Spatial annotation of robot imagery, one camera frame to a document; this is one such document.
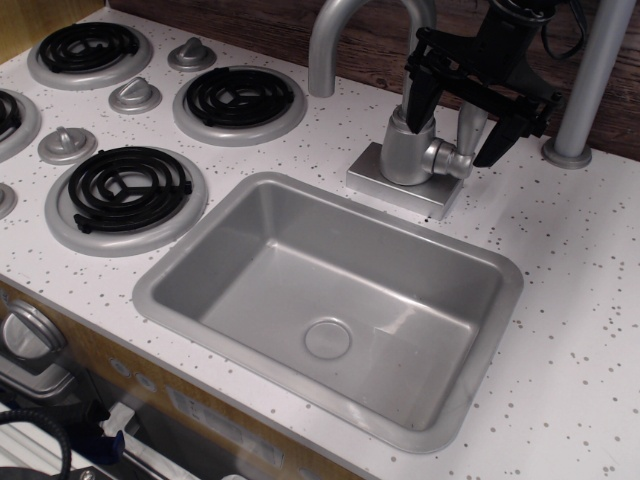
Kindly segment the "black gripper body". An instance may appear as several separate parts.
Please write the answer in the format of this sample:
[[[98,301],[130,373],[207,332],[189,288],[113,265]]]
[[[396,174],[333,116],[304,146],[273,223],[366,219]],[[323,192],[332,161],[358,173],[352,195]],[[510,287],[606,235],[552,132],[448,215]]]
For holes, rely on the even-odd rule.
[[[428,46],[427,62],[442,93],[498,119],[517,111],[523,117],[523,135],[539,137],[563,97],[533,71],[526,55],[555,13],[554,7],[491,7],[473,37],[422,27],[416,39]]]

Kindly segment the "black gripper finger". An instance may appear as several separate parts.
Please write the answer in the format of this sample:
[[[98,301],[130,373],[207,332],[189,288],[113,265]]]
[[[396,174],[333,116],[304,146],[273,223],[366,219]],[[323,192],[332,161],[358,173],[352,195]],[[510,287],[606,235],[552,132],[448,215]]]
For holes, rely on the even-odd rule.
[[[493,166],[521,137],[522,129],[523,117],[517,111],[501,116],[476,155],[473,166]]]
[[[405,118],[412,133],[419,133],[433,118],[442,94],[440,82],[427,60],[428,46],[425,42],[419,42],[406,65],[411,85]]]

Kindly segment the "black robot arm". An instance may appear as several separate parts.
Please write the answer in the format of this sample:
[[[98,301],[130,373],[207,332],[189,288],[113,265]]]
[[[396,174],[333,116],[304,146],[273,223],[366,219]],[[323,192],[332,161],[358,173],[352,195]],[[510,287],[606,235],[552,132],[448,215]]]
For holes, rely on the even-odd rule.
[[[494,165],[521,138],[542,136],[563,95],[526,59],[538,31],[556,12],[555,1],[491,1],[475,36],[422,27],[408,58],[411,88],[406,123],[427,125],[444,91],[497,119],[474,165]]]

